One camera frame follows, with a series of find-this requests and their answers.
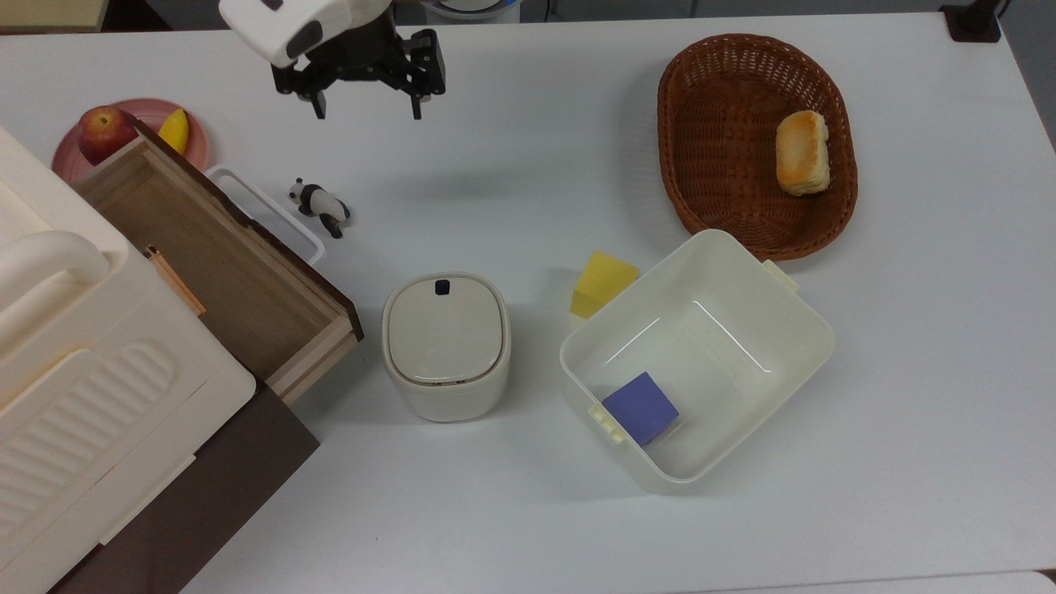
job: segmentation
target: bread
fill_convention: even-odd
[[[829,128],[814,111],[797,111],[777,127],[777,183],[792,196],[829,187]]]

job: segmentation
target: cream-colored cabinet handle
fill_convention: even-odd
[[[40,231],[0,247],[0,312],[61,272],[95,284],[107,278],[110,262],[95,244],[70,231]]]

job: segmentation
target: purple cube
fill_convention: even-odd
[[[638,445],[652,442],[678,419],[678,411],[648,373],[635,377],[601,404]]]

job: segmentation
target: white tray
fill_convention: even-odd
[[[565,339],[565,400],[643,488],[684,489],[832,353],[832,330],[795,289],[729,234],[701,231]],[[642,372],[679,411],[644,447],[601,406]]]

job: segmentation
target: container handle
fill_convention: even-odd
[[[63,271],[81,284],[96,284],[110,273],[110,261],[70,231],[35,233],[0,247],[0,311]]]
[[[596,404],[590,407],[589,412],[590,416],[601,425],[601,428],[608,433],[609,439],[614,442],[622,444],[628,438],[627,432],[616,422],[616,419],[612,419],[612,415],[605,410],[604,406]]]
[[[763,262],[762,267],[767,268],[767,271],[769,271],[770,274],[774,275],[774,278],[781,281],[781,284],[785,285],[785,289],[788,289],[792,293],[799,291],[799,285],[796,284],[796,282],[792,280],[792,278],[789,277],[789,275],[785,274],[785,271],[778,268],[777,264],[775,264],[773,260],[767,260],[766,262]]]
[[[308,230],[308,227],[305,227],[303,223],[295,219],[294,216],[290,215],[288,210],[279,205],[279,203],[276,202],[270,196],[264,193],[264,190],[260,189],[254,184],[252,184],[251,182],[243,178],[241,174],[239,174],[239,172],[237,172],[234,169],[232,169],[227,165],[215,165],[206,170],[205,177],[209,178],[209,181],[211,181],[214,184],[221,178],[230,178],[234,180],[240,186],[242,186],[246,191],[251,193],[257,200],[264,203],[264,206],[267,206],[268,209],[270,209],[272,212],[281,217],[284,221],[289,223],[291,227],[297,229],[298,233],[303,235],[304,238],[307,239],[312,243],[312,245],[315,246],[316,253],[312,256],[312,258],[308,259],[309,266],[314,265],[319,260],[322,260],[323,256],[326,254],[326,248],[323,247],[323,242],[319,241],[319,238],[316,237],[316,234]]]

